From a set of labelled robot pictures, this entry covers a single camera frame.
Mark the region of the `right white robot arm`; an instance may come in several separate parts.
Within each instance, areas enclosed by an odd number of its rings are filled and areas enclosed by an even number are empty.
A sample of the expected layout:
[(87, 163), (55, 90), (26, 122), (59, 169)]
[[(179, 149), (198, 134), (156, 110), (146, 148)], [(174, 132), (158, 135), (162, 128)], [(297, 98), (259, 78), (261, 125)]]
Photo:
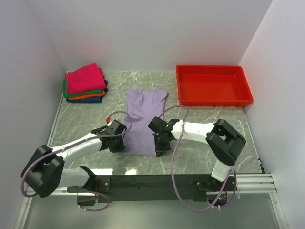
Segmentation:
[(154, 117), (148, 128), (153, 131), (158, 156), (171, 150), (170, 142), (173, 140), (191, 140), (209, 145), (217, 158), (207, 184), (203, 185), (203, 188), (210, 191), (220, 190), (225, 186), (225, 178), (246, 144), (246, 139), (224, 119), (200, 124), (179, 119), (166, 122)]

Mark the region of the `lavender t shirt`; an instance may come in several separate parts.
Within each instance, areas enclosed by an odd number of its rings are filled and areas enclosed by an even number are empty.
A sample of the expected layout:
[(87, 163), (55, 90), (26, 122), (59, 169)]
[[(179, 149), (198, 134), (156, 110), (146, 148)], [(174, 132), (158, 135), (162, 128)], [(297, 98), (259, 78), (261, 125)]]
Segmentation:
[(164, 111), (168, 91), (155, 88), (151, 91), (126, 89), (126, 113), (124, 125), (131, 127), (123, 142), (125, 155), (156, 157), (153, 131), (148, 127), (154, 117)]

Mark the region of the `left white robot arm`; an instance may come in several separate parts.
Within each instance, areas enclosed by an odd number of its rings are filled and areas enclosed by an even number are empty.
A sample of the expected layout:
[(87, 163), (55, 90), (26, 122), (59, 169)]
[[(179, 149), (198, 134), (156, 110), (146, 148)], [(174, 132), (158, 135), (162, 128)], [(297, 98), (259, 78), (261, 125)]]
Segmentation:
[(82, 156), (109, 149), (123, 151), (123, 137), (130, 130), (118, 120), (96, 128), (84, 137), (65, 145), (36, 149), (21, 173), (20, 190), (25, 197), (49, 196), (61, 187), (79, 187), (92, 192), (97, 186), (96, 175), (86, 166), (68, 169), (66, 165)]

